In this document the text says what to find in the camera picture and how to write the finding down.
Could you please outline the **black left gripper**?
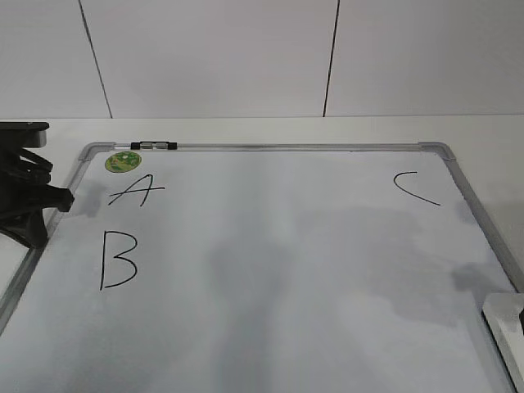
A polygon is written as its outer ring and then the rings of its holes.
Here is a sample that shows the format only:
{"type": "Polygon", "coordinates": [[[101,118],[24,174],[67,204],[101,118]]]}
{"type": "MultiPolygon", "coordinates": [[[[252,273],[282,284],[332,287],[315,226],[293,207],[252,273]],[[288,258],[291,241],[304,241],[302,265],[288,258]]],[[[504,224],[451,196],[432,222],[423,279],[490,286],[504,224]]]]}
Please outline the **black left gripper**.
{"type": "MultiPolygon", "coordinates": [[[[20,144],[1,141],[1,212],[15,206],[18,195],[29,186],[41,186],[37,191],[41,209],[54,208],[69,212],[75,198],[68,188],[54,187],[51,180],[53,164],[20,144]]],[[[27,248],[47,244],[48,234],[43,212],[36,210],[1,219],[1,234],[27,248]]]]}

